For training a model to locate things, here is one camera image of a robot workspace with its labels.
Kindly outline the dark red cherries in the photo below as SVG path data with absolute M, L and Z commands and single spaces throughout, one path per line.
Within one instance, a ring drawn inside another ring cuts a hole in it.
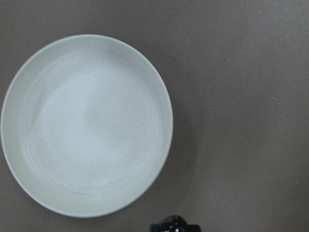
M 186 232 L 188 231 L 187 222 L 179 215 L 165 217 L 159 221 L 160 232 Z

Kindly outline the cream round plate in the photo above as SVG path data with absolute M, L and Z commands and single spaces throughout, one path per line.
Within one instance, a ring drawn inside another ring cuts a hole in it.
M 0 132 L 9 169 L 32 199 L 92 218 L 128 206 L 155 181 L 170 150 L 173 113 L 143 54 L 83 34 L 23 64 L 5 95 Z

